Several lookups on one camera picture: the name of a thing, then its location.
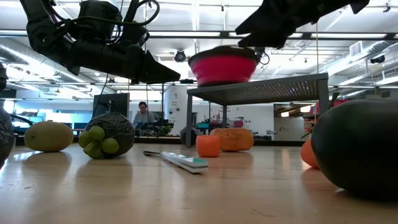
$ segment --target perforated metal shelf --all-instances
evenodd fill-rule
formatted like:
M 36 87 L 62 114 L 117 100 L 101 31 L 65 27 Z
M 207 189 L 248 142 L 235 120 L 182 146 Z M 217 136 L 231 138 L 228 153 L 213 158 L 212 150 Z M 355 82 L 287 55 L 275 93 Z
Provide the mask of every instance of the perforated metal shelf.
M 196 88 L 188 90 L 187 93 L 224 106 L 318 100 L 320 86 L 327 89 L 327 80 L 328 74 L 321 73 Z

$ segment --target pumpkin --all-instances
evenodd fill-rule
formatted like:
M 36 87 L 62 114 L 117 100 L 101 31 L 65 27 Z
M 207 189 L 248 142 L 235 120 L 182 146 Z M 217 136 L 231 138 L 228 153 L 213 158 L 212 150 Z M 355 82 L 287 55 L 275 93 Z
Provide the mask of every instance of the pumpkin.
M 315 159 L 315 155 L 312 151 L 311 139 L 308 139 L 304 142 L 300 151 L 301 159 L 308 165 L 313 168 L 318 168 L 317 160 Z
M 221 143 L 218 136 L 197 136 L 197 151 L 202 157 L 218 157 L 220 155 Z
M 220 137 L 222 151 L 247 151 L 254 144 L 253 135 L 244 128 L 214 129 L 210 135 Z
M 398 100 L 366 99 L 326 111 L 312 149 L 332 183 L 359 196 L 398 197 Z

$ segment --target white remote control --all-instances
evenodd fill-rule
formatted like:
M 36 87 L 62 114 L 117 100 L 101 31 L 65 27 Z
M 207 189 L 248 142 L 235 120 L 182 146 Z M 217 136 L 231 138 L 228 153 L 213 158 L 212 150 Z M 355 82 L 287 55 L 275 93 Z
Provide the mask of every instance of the white remote control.
M 207 161 L 204 159 L 187 157 L 172 152 L 161 152 L 160 156 L 191 173 L 206 172 L 209 168 Z

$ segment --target dark green watermelon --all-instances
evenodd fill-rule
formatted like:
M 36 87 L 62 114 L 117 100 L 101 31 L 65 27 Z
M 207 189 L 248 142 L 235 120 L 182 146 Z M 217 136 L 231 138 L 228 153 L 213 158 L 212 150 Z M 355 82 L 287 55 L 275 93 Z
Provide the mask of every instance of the dark green watermelon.
M 0 107 L 0 169 L 14 146 L 14 132 L 10 115 Z
M 93 118 L 86 127 L 86 131 L 92 126 L 99 126 L 105 131 L 105 139 L 115 138 L 119 144 L 119 150 L 112 154 L 104 152 L 106 158 L 120 156 L 132 148 L 134 144 L 134 128 L 130 121 L 121 113 L 106 113 Z
M 319 168 L 354 194 L 398 197 L 398 100 L 353 100 L 323 114 L 312 131 Z

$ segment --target desk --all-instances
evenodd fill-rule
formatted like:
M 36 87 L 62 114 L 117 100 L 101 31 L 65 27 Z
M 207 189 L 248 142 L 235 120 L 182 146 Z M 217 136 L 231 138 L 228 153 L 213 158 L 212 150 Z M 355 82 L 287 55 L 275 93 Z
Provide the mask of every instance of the desk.
M 11 152 L 0 174 L 4 224 L 385 224 L 396 203 L 358 200 L 309 169 L 299 147 L 253 147 L 209 158 L 191 174 L 143 151 L 196 152 L 135 144 L 115 159 L 91 160 L 76 144 L 63 152 Z

